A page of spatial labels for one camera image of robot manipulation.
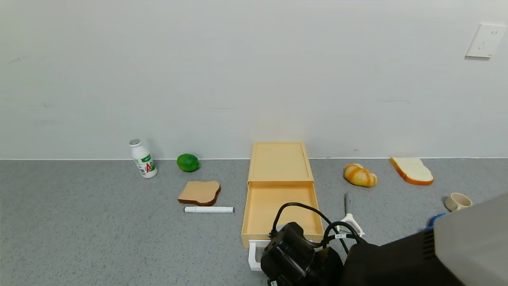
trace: white bread slice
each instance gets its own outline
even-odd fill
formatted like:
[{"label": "white bread slice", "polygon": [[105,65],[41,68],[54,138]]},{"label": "white bread slice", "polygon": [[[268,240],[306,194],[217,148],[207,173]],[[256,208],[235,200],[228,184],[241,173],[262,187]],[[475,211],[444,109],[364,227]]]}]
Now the white bread slice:
[{"label": "white bread slice", "polygon": [[390,163],[404,180],[413,185],[430,185],[434,176],[420,158],[390,158]]}]

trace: wall outlet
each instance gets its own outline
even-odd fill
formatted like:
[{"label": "wall outlet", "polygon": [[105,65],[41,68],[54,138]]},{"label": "wall outlet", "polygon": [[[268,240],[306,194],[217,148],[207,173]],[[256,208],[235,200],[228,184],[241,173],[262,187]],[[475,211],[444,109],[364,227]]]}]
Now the wall outlet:
[{"label": "wall outlet", "polygon": [[501,43],[506,26],[480,24],[466,56],[490,58]]}]

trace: toast slice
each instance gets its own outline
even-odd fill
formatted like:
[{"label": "toast slice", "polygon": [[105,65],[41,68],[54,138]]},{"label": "toast slice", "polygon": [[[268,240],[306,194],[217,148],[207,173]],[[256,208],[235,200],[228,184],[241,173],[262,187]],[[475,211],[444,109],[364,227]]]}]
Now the toast slice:
[{"label": "toast slice", "polygon": [[408,183],[427,186],[434,182],[434,176],[420,158],[390,158],[397,173]]},{"label": "toast slice", "polygon": [[178,196],[178,201],[183,204],[209,207],[213,206],[213,204],[217,201],[219,192],[220,185],[217,181],[190,181],[187,182],[182,193]]}]

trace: bottle cap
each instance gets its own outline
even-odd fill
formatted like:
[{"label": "bottle cap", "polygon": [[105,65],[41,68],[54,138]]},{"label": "bottle cap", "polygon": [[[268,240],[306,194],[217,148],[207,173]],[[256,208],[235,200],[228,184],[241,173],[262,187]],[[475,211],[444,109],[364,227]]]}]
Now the bottle cap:
[{"label": "bottle cap", "polygon": [[131,145],[131,147],[137,147],[141,145],[141,141],[139,139],[132,139],[129,141],[129,145]]}]

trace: open drawer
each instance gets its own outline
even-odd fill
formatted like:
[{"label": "open drawer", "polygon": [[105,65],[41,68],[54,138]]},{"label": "open drawer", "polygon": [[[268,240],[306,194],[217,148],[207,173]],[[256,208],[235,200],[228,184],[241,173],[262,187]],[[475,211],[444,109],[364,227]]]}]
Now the open drawer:
[{"label": "open drawer", "polygon": [[[252,150],[247,201],[242,227],[242,243],[269,240],[273,220],[285,203],[297,202],[318,207],[314,179],[305,146],[301,142],[257,142]],[[308,240],[323,238],[318,214],[299,207],[287,207],[278,225],[294,221],[304,229]]]}]

